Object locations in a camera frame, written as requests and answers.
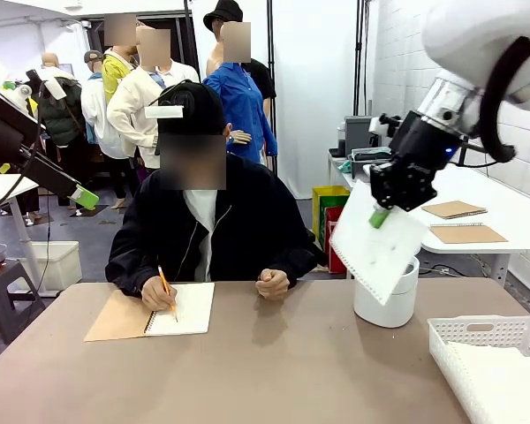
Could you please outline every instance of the orange pencil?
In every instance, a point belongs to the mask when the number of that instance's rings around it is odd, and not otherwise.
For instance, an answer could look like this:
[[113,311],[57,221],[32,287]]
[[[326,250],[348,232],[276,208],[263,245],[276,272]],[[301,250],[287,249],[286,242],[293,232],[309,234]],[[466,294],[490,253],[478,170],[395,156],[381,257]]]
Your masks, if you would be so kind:
[[[163,280],[163,288],[165,289],[165,292],[167,293],[167,295],[170,295],[169,283],[167,283],[167,280],[165,279],[165,275],[163,274],[163,270],[161,269],[161,266],[159,266],[158,268],[159,268],[159,276]],[[178,322],[177,308],[175,307],[175,305],[171,305],[170,310],[175,315],[175,321]]]

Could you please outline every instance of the stool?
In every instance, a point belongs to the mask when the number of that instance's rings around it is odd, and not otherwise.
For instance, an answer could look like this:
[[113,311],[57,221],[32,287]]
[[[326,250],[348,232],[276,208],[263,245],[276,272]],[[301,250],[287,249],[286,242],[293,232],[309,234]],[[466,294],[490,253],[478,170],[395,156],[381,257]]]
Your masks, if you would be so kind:
[[[29,287],[28,293],[9,293],[8,285],[23,278]],[[13,301],[31,301],[32,303],[17,312]],[[18,261],[6,260],[0,267],[0,333],[5,343],[9,344],[21,333],[28,323],[37,317],[45,305],[39,297],[32,280]]]

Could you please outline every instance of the hand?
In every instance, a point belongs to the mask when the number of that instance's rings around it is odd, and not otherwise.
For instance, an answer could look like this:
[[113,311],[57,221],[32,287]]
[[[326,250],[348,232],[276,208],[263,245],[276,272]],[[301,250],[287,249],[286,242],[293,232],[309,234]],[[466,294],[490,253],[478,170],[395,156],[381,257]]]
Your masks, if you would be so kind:
[[230,136],[233,138],[233,144],[249,144],[251,142],[251,134],[241,130],[230,132]]
[[267,300],[281,300],[289,291],[289,279],[286,273],[278,269],[264,269],[255,287]]
[[163,288],[163,280],[159,276],[152,276],[141,290],[141,300],[146,307],[152,311],[164,311],[170,309],[171,305],[175,305],[175,297],[177,291],[170,288],[170,294],[167,294]]

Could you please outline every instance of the white label on cap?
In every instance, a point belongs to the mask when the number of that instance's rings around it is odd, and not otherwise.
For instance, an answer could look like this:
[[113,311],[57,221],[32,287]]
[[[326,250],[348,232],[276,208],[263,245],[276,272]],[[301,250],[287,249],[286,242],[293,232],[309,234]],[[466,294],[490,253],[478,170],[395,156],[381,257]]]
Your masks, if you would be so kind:
[[147,106],[145,117],[147,119],[183,117],[183,106]]

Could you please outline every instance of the yellow bag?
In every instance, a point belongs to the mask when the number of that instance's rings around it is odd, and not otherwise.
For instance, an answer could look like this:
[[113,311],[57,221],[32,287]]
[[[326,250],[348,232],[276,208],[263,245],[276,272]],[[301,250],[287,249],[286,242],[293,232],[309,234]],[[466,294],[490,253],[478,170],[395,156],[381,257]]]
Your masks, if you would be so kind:
[[320,237],[320,198],[323,196],[349,197],[350,192],[343,185],[325,185],[312,189],[312,232]]

